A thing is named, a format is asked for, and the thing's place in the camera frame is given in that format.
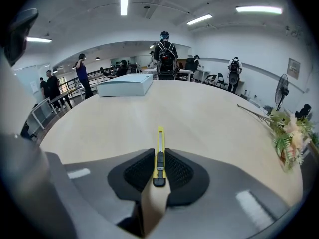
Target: fluorescent light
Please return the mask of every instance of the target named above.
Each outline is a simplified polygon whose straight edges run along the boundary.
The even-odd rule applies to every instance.
[[[128,14],[128,3],[129,0],[121,0],[121,16]]]
[[[238,12],[256,11],[256,12],[269,12],[275,14],[281,14],[282,9],[270,6],[242,6],[236,7]]]
[[[51,42],[51,39],[45,39],[45,38],[36,38],[36,37],[27,37],[26,40],[28,42]]]
[[[194,19],[194,20],[188,22],[187,25],[193,25],[193,24],[195,24],[195,23],[197,23],[197,22],[200,22],[200,21],[202,21],[202,20],[205,20],[205,19],[208,19],[208,18],[212,18],[212,17],[213,17],[212,15],[207,14],[207,15],[205,15],[205,16],[203,16],[203,17],[200,17],[200,18],[197,18],[197,19]]]

